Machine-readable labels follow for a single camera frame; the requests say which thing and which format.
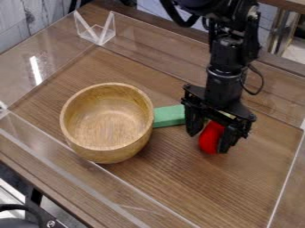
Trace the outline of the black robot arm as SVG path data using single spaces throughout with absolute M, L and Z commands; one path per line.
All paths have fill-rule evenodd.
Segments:
M 208 154 L 227 153 L 249 136 L 256 114 L 243 104 L 243 93 L 257 95 L 247 85 L 247 72 L 260 52 L 257 0 L 160 0 L 176 23 L 201 22 L 209 31 L 211 62 L 206 84 L 184 86 L 181 103 L 189 135 L 200 137 Z

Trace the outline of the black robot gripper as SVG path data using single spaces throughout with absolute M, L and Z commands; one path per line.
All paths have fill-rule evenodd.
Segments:
M 227 153 L 239 140 L 249 136 L 256 122 L 256 114 L 241 102 L 247 70 L 221 71 L 211 66 L 206 72 L 206 86 L 184 86 L 181 103 L 185 107 L 186 131 L 193 137 L 204 129 L 206 119 L 220 123 L 224 132 L 217 152 Z

